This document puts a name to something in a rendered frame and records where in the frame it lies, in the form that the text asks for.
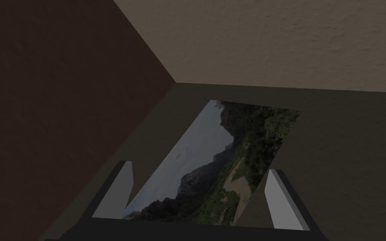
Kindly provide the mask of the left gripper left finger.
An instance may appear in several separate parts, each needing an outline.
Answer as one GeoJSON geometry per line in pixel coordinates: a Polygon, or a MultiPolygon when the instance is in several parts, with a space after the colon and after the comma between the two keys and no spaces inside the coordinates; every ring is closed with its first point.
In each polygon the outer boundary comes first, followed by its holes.
{"type": "Polygon", "coordinates": [[[132,162],[120,161],[110,172],[80,219],[122,219],[133,185],[132,162]]]}

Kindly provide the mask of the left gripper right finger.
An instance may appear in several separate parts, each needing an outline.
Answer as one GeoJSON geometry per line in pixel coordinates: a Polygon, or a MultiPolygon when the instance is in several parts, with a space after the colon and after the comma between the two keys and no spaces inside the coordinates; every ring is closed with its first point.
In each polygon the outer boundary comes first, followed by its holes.
{"type": "Polygon", "coordinates": [[[282,170],[268,170],[264,192],[274,228],[318,230],[317,224],[282,170]]]}

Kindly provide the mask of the landscape picture on wall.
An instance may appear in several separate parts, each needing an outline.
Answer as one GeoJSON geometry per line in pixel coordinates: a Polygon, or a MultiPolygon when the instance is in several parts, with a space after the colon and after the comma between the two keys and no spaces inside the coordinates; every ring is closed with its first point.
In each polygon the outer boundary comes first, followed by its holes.
{"type": "Polygon", "coordinates": [[[299,115],[210,100],[123,218],[234,226],[299,115]]]}

